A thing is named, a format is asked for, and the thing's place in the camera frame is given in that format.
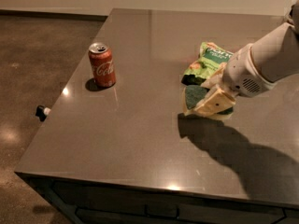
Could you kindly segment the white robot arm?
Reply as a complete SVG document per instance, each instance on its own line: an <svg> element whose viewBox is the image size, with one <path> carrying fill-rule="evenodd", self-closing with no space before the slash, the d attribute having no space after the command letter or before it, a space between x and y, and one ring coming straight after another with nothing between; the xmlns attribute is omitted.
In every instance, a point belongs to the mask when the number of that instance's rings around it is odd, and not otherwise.
<svg viewBox="0 0 299 224"><path fill-rule="evenodd" d="M208 93L194 112L211 117L235 105L238 96L255 97L277 82L299 73L299 1L287 20L258 41L236 52L204 82Z"/></svg>

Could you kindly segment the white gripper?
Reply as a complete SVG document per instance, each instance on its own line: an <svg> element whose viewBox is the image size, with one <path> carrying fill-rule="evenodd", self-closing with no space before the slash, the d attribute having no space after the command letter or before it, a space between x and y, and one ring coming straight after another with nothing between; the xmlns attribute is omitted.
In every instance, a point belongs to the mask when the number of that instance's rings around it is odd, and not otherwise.
<svg viewBox="0 0 299 224"><path fill-rule="evenodd" d="M219 68L202 84L210 89L205 97L193 109L202 117L208 117L231 108L235 98L223 89L225 86L235 95L255 97L272 90L276 83L266 80L257 70L251 56L251 44L236 52L228 61L221 63Z"/></svg>

